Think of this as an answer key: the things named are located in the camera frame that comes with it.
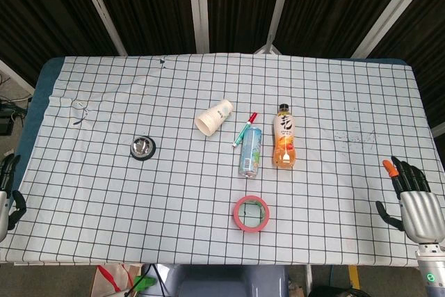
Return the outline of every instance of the black curtain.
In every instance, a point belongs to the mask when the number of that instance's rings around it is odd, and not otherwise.
[[[210,52],[254,53],[266,43],[276,0],[208,0]]]
[[[430,127],[445,122],[445,0],[413,0],[371,57],[411,65]]]
[[[104,0],[130,55],[194,53],[191,0]]]
[[[116,50],[91,0],[0,0],[0,59],[35,85],[52,57]]]
[[[391,0],[286,0],[274,45],[283,54],[349,58]]]

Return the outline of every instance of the table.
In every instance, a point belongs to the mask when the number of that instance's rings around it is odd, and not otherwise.
[[[205,138],[193,118],[223,97],[235,113]],[[281,103],[296,118],[293,171],[271,163]],[[251,111],[260,113],[264,145],[258,177],[246,180],[230,144]],[[129,157],[142,134],[160,148],[144,163]],[[372,203],[398,214],[380,167],[391,154],[424,169],[445,207],[409,66],[244,54],[67,57],[20,187],[29,210],[0,244],[0,259],[415,265],[415,246]],[[232,220],[246,194],[270,208],[259,234]]]

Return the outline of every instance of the orange fingertip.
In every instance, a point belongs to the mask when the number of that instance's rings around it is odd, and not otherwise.
[[[396,177],[398,175],[397,169],[389,160],[383,161],[383,167],[385,167],[385,170],[387,170],[390,177]]]

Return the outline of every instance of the blue soda can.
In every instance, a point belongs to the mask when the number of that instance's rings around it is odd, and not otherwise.
[[[251,127],[243,137],[239,174],[244,177],[255,177],[258,173],[259,155],[261,154],[261,130]]]

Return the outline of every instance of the pink tape roll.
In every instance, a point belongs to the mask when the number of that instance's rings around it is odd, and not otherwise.
[[[260,224],[256,227],[249,227],[244,225],[241,222],[241,219],[239,218],[239,207],[246,202],[257,202],[256,204],[261,205],[264,208],[264,217],[263,220],[260,222]],[[240,229],[242,229],[245,232],[259,232],[261,231],[268,223],[270,217],[269,208],[267,207],[267,204],[263,201],[263,199],[259,198],[258,196],[254,195],[248,195],[243,198],[241,198],[236,204],[234,208],[234,220],[235,223],[238,225]]]

